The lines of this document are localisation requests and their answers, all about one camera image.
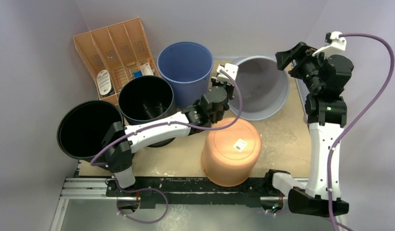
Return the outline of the grey plastic bucket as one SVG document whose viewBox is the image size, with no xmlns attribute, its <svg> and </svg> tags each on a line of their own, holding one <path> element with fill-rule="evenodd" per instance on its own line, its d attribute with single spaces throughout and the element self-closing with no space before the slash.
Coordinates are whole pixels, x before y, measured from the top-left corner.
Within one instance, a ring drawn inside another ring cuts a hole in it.
<svg viewBox="0 0 395 231">
<path fill-rule="evenodd" d="M 267 119 L 285 104 L 290 91 L 286 71 L 279 70 L 275 59 L 266 56 L 236 58 L 236 83 L 242 95 L 240 118 L 251 121 Z"/>
</svg>

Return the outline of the blue plastic bucket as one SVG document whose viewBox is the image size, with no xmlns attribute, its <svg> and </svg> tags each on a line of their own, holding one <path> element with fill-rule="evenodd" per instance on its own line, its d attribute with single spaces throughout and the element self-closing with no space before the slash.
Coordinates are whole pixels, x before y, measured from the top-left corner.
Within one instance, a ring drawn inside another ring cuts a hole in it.
<svg viewBox="0 0 395 231">
<path fill-rule="evenodd" d="M 206 46 L 183 41 L 164 48 L 157 67 L 174 91 L 176 106 L 183 109 L 207 92 L 214 58 Z"/>
</svg>

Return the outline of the orange plastic bucket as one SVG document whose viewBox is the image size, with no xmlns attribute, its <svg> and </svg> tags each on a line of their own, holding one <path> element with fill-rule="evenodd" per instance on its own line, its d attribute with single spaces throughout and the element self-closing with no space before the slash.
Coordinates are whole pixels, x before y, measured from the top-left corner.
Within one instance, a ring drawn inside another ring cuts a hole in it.
<svg viewBox="0 0 395 231">
<path fill-rule="evenodd" d="M 250 176 L 261 146 L 257 129 L 238 119 L 229 128 L 208 132 L 201 154 L 202 170 L 219 186 L 237 186 Z"/>
</svg>

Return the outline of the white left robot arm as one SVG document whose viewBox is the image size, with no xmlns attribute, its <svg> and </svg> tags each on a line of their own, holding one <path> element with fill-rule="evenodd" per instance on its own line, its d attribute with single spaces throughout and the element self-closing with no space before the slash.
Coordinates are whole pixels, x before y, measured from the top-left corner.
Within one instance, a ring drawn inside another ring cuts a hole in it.
<svg viewBox="0 0 395 231">
<path fill-rule="evenodd" d="M 220 127 L 212 126 L 222 120 L 224 112 L 229 109 L 228 102 L 232 100 L 234 91 L 237 92 L 239 100 L 242 100 L 236 76 L 222 71 L 217 77 L 212 77 L 212 82 L 213 87 L 194 105 L 167 118 L 126 127 L 113 123 L 103 139 L 103 148 L 90 164 L 107 167 L 113 175 L 118 191 L 125 197 L 134 195 L 137 190 L 132 170 L 135 152 L 160 141 L 186 137 L 205 130 L 226 129 L 236 123 L 233 120 Z"/>
</svg>

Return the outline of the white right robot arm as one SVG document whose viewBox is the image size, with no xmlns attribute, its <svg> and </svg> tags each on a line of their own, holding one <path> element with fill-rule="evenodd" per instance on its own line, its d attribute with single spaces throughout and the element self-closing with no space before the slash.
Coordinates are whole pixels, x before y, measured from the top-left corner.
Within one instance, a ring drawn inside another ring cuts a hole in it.
<svg viewBox="0 0 395 231">
<path fill-rule="evenodd" d="M 279 70 L 294 63 L 289 75 L 302 80 L 308 89 L 305 112 L 312 146 L 310 175 L 303 185 L 289 172 L 271 169 L 263 189 L 270 196 L 285 195 L 289 211 L 295 214 L 328 217 L 349 210 L 349 204 L 341 199 L 337 142 L 347 122 L 347 105 L 341 94 L 354 69 L 341 55 L 345 48 L 345 38 L 329 38 L 327 46 L 320 49 L 299 42 L 275 55 Z"/>
</svg>

